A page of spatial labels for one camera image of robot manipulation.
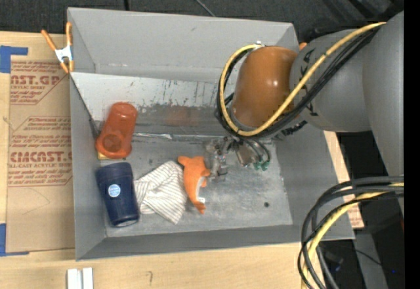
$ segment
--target white towel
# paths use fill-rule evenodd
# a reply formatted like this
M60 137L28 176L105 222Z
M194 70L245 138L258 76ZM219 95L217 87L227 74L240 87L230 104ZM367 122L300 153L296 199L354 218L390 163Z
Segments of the white towel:
M185 211L187 194L182 168L169 161L135 181L141 214L157 213L177 224Z

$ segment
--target orange toy fish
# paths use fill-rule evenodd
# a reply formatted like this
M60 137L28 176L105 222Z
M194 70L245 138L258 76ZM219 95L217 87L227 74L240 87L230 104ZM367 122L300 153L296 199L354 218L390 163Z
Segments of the orange toy fish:
M206 177L210 176L211 173L204 164L204 157L196 156L189 158L179 156L178 162L184 166L185 191L197 210L201 214L204 214L205 205L197 199L200 187L207 185Z

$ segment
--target blue can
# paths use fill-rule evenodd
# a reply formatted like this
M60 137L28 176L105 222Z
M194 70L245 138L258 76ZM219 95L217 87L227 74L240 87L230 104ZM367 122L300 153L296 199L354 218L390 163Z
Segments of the blue can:
M139 212L130 163L101 167L95 175L111 224L124 227L136 223Z

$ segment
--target blue tape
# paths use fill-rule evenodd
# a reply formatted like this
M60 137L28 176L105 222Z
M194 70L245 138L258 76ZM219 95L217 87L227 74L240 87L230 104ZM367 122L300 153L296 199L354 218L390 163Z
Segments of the blue tape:
M6 224L0 224L0 257L1 256L11 256L11 255L25 255L27 252L23 253L6 253Z
M11 72L11 56L28 55L27 47L0 46L0 73Z

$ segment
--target white label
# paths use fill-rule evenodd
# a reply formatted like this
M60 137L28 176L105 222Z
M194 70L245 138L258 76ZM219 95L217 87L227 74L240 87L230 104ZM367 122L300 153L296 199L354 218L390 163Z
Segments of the white label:
M112 184L110 187L108 187L108 194L112 197L118 197L121 193L121 188L117 184Z

